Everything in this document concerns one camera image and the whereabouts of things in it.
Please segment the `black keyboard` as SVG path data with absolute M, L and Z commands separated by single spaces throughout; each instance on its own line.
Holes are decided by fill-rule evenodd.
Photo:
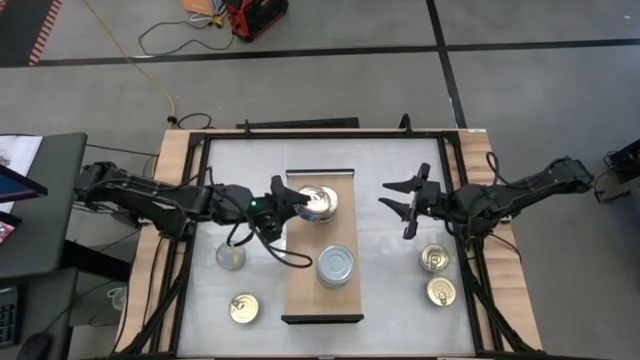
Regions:
M 0 348 L 19 342 L 22 292 L 19 286 L 0 287 Z

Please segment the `black metal table frame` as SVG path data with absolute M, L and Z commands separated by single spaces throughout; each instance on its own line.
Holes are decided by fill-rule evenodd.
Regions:
M 443 135 L 450 138 L 446 157 L 456 163 L 450 172 L 458 178 L 456 187 L 464 183 L 489 184 L 493 173 L 485 160 L 485 153 L 491 150 L 489 136 L 484 129 L 418 129 L 416 135 Z M 185 174 L 197 173 L 198 162 L 204 159 L 202 144 L 206 135 L 246 136 L 240 130 L 168 130 L 158 150 L 158 158 L 149 173 L 159 181 L 177 184 Z M 317 139 L 329 139 L 335 135 L 346 140 L 357 136 L 389 135 L 396 140 L 408 137 L 402 129 L 262 129 L 252 132 L 255 140 L 260 135 L 281 136 L 284 138 L 301 137 L 311 142 Z M 472 268 L 486 270 L 487 285 L 491 288 L 493 301 L 509 325 L 528 345 L 542 347 L 538 327 L 533 313 L 524 272 L 516 260 L 516 239 L 512 227 L 503 224 L 496 228 L 497 237 L 485 244 L 484 260 L 475 260 Z M 122 314 L 120 328 L 115 344 L 122 350 L 133 342 L 141 331 L 148 316 L 145 311 L 153 312 L 164 291 L 163 276 L 174 279 L 178 267 L 184 262 L 184 247 L 172 246 L 161 241 L 158 231 L 153 227 L 142 230 L 133 261 L 129 282 L 127 311 Z

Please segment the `white paper sheet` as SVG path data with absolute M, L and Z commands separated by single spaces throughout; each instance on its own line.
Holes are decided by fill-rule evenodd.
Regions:
M 41 142 L 41 136 L 0 135 L 0 165 L 26 176 Z

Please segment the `white glossy table sheet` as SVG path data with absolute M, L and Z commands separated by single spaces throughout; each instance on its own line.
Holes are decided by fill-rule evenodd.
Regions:
M 269 191 L 271 178 L 290 169 L 353 169 L 359 270 L 364 319 L 355 324 L 289 325 L 282 319 L 288 267 L 258 240 L 245 243 L 246 261 L 236 271 L 220 267 L 216 249 L 238 229 L 202 223 L 197 230 L 178 352 L 182 356 L 462 355 L 474 350 L 465 299 L 433 304 L 424 289 L 430 275 L 419 263 L 423 248 L 437 243 L 456 249 L 441 222 L 419 221 L 406 240 L 404 224 L 379 198 L 383 183 L 412 177 L 422 163 L 443 180 L 433 139 L 218 140 L 207 165 L 213 181 L 238 184 L 255 195 Z M 231 299 L 241 293 L 259 301 L 257 318 L 234 322 Z

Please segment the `silver can green white label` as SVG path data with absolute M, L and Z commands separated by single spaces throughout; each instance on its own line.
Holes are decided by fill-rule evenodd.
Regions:
M 354 255 L 347 247 L 333 244 L 319 254 L 316 273 L 323 286 L 339 288 L 351 279 L 355 265 Z
M 216 262 L 225 270 L 235 271 L 240 269 L 246 260 L 243 248 L 222 243 L 216 249 Z

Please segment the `black flat panel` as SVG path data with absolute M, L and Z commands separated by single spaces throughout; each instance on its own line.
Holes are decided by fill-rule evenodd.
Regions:
M 312 120 L 291 120 L 273 122 L 250 122 L 245 120 L 236 125 L 237 129 L 318 129 L 318 128 L 359 128 L 358 117 L 312 119 Z

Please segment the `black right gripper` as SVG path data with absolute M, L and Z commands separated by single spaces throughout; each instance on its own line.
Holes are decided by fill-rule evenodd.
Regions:
M 418 217 L 420 215 L 430 216 L 432 209 L 442 204 L 443 192 L 440 183 L 429 179 L 431 167 L 427 163 L 422 163 L 415 176 L 406 181 L 383 183 L 386 189 L 412 193 L 411 204 L 401 203 L 389 198 L 379 198 L 378 201 L 389 207 L 396 213 L 402 222 L 408 222 L 407 239 L 416 236 L 418 228 Z

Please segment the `red and black case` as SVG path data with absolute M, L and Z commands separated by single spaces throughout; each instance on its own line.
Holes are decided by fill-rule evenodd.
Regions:
M 287 13 L 289 0 L 222 0 L 232 33 L 252 42 Z

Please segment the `black mat orange striped edge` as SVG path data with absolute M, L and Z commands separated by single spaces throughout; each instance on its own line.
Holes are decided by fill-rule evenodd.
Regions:
M 0 0 L 0 68 L 36 65 L 61 7 L 62 0 Z

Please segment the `wooden shelf black legs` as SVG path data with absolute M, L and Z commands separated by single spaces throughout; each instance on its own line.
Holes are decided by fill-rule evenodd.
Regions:
M 286 275 L 284 312 L 281 319 L 290 324 L 357 323 L 362 310 L 356 206 L 353 169 L 289 170 L 287 185 L 298 190 L 305 185 L 327 186 L 338 195 L 334 220 L 313 224 L 296 217 L 287 224 L 286 249 L 312 258 L 305 269 L 290 269 Z M 338 244 L 354 255 L 356 265 L 351 279 L 339 288 L 323 286 L 316 273 L 319 254 Z

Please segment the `grey desk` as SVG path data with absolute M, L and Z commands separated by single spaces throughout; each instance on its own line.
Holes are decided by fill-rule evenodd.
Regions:
M 48 360 L 65 360 L 69 345 L 67 307 L 75 294 L 78 271 L 60 267 L 73 203 L 73 183 L 79 172 L 87 135 L 45 136 L 28 178 L 48 189 L 48 195 L 14 204 L 22 220 L 0 244 L 0 289 L 22 290 L 20 342 L 46 332 L 51 336 Z

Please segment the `black desk base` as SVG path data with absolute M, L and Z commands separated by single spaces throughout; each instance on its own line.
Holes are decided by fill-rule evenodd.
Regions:
M 130 262 L 66 240 L 59 268 L 75 268 L 81 272 L 127 283 L 130 279 L 132 266 Z

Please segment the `orange box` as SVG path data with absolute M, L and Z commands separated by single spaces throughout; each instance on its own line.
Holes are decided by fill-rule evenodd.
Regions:
M 206 16 L 223 15 L 226 12 L 222 0 L 180 0 L 185 11 Z

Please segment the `small dark tablet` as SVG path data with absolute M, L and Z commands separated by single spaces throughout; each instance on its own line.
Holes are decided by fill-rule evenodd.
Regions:
M 0 211 L 0 244 L 15 232 L 21 222 L 22 220 L 20 218 L 10 213 Z

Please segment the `blue screen monitor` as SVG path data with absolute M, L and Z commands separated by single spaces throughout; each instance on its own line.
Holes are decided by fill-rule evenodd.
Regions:
M 48 189 L 41 184 L 0 165 L 0 203 L 44 197 Z

